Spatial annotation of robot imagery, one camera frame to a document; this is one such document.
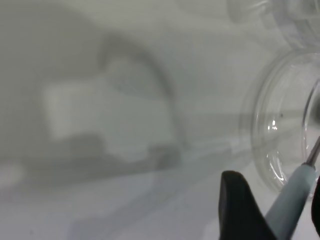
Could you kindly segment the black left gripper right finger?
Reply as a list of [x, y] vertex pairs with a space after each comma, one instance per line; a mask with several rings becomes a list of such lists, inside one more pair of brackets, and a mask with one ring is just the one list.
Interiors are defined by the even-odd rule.
[[318, 177], [311, 205], [311, 219], [320, 237], [320, 177]]

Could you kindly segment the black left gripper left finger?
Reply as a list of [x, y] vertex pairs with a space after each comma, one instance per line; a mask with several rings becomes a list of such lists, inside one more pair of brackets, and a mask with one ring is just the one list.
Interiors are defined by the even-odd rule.
[[275, 240], [244, 176], [222, 172], [218, 203], [221, 240]]

